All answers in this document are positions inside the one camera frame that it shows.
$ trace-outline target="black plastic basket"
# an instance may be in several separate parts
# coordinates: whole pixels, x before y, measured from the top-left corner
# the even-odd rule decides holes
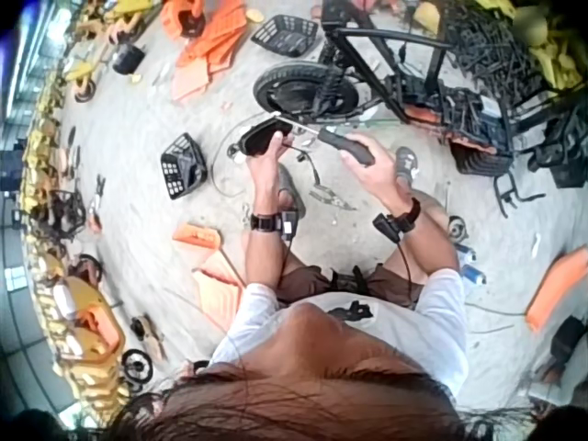
[[[268,51],[296,58],[312,46],[318,27],[304,18],[279,15],[264,23],[251,41]]]
[[[161,163],[171,199],[185,196],[206,181],[208,176],[200,147],[187,133],[165,150]]]

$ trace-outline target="cable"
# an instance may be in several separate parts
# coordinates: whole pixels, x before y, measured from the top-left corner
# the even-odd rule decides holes
[[[219,186],[217,185],[217,182],[214,178],[214,165],[215,163],[217,163],[217,160],[219,159],[219,153],[221,152],[221,148],[224,145],[224,143],[229,139],[229,137],[239,128],[241,127],[243,124],[245,124],[246,122],[251,121],[252,119],[255,118],[259,118],[261,116],[265,115],[265,112],[259,112],[254,114],[253,116],[244,119],[243,121],[238,122],[237,124],[235,124],[234,126],[232,126],[232,128],[227,132],[226,135],[224,135],[224,138],[222,138],[222,140],[219,143],[219,146],[217,147],[216,152],[214,153],[214,156],[212,157],[212,164],[210,165],[210,180],[212,181],[212,185],[214,185],[214,188],[221,193],[224,197],[226,198],[236,198],[237,196],[241,195],[244,190],[241,190],[237,193],[235,193],[234,195],[229,195],[227,193],[225,193],[224,191],[222,191]]]
[[[402,250],[400,243],[397,243],[396,246],[398,246],[398,251],[401,252],[402,260],[404,261],[404,266],[406,266],[406,274],[408,275],[408,295],[410,298],[411,293],[413,292],[413,280],[411,279],[411,269],[408,266],[408,261],[406,260],[406,256],[404,255],[404,251]]]
[[[467,303],[466,302],[466,306],[469,306],[471,308],[475,308],[477,310],[486,311],[491,314],[503,315],[505,317],[524,317],[526,315],[524,312],[503,312],[503,311],[491,310],[490,308],[485,308],[483,306],[476,305],[475,303]]]

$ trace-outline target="bicycle part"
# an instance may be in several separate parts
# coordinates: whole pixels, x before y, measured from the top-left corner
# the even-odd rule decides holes
[[[88,80],[88,88],[83,94],[75,94],[73,98],[77,103],[87,103],[96,94],[96,83],[94,80]]]
[[[469,238],[466,222],[459,216],[449,216],[448,231],[452,243],[462,243]]]
[[[129,349],[121,358],[125,378],[144,385],[153,379],[153,361],[140,349]]]
[[[508,219],[508,215],[506,214],[506,210],[504,209],[504,202],[510,204],[514,209],[517,209],[515,205],[515,199],[519,202],[531,202],[532,200],[544,198],[546,196],[545,193],[537,193],[536,195],[529,196],[527,198],[521,198],[518,194],[518,188],[516,187],[515,177],[511,172],[506,173],[505,175],[508,176],[510,181],[510,189],[501,193],[500,188],[498,186],[498,181],[501,176],[496,176],[494,178],[494,194],[496,195],[496,199],[498,200],[498,206],[500,207],[500,211],[503,216]]]
[[[332,191],[329,187],[325,187],[321,184],[315,184],[313,190],[309,193],[313,198],[322,202],[326,205],[331,205],[333,207],[337,207],[338,209],[344,209],[346,211],[356,211],[357,209],[353,208],[347,202],[339,198],[334,191]]]
[[[289,62],[273,67],[255,82],[255,100],[268,112],[277,111],[294,119],[308,116],[329,69],[316,62]],[[357,107],[359,93],[347,78],[343,78],[336,92],[331,92],[331,102],[323,109],[323,116],[345,115]]]

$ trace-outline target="tire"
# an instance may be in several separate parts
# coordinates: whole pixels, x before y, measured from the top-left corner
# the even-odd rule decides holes
[[[489,154],[454,142],[450,145],[456,168],[463,175],[502,176],[514,161],[510,153]]]
[[[142,363],[142,370],[136,368],[136,363]],[[153,379],[153,361],[146,352],[140,349],[129,349],[122,355],[121,359],[122,369],[125,373],[125,378],[137,384],[147,384]]]
[[[84,260],[87,260],[90,263],[92,263],[92,265],[94,265],[94,267],[96,269],[96,282],[100,283],[100,281],[102,280],[102,274],[104,273],[104,269],[102,267],[102,264],[100,262],[98,262],[98,260],[90,254],[80,254],[78,256],[78,260],[80,261],[80,264]]]
[[[328,69],[317,62],[288,62],[275,66],[255,82],[255,100],[268,112],[278,111],[292,116],[310,112]],[[337,96],[337,103],[324,113],[324,117],[344,115],[357,107],[359,93],[347,78],[343,78]]]
[[[88,81],[88,92],[84,95],[77,94],[74,96],[75,102],[77,103],[87,103],[90,101],[94,95],[96,94],[96,83],[94,80]]]

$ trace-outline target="black plastic part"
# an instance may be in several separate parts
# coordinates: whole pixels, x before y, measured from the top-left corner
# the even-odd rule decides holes
[[[576,345],[586,331],[586,325],[573,316],[568,317],[561,324],[551,340],[551,354],[559,364],[565,365],[570,360]]]
[[[455,142],[451,142],[450,146],[456,168],[463,175],[502,176],[515,160],[511,153],[489,154]]]
[[[251,41],[279,55],[297,58],[312,46],[319,25],[294,16],[274,16],[256,31]]]
[[[136,361],[131,358],[141,358],[141,361]],[[153,379],[153,361],[151,357],[140,349],[129,349],[126,351],[120,360],[125,377],[137,384],[147,384]]]
[[[287,137],[292,125],[281,119],[270,118],[253,126],[238,142],[239,150],[247,156],[257,156],[267,152],[267,147],[274,133],[281,131]]]
[[[185,39],[199,37],[206,27],[206,17],[204,17],[204,14],[201,14],[200,17],[194,17],[192,11],[180,11],[177,19],[182,25],[182,33],[180,35]]]
[[[200,146],[184,133],[161,157],[165,186],[171,199],[178,199],[199,187],[208,177]]]
[[[317,62],[291,62],[273,67],[255,82],[255,100],[268,112],[278,111],[294,119],[310,115],[314,98],[328,73],[329,67]],[[322,116],[348,114],[356,109],[358,102],[356,87],[343,78],[333,103]]]
[[[327,129],[319,131],[319,141],[332,145],[337,150],[343,150],[353,155],[356,160],[362,165],[373,165],[376,160],[368,148],[361,142],[348,140],[345,136],[337,135]]]
[[[120,45],[117,54],[118,57],[112,65],[112,69],[121,75],[134,74],[145,58],[145,52],[130,43]]]

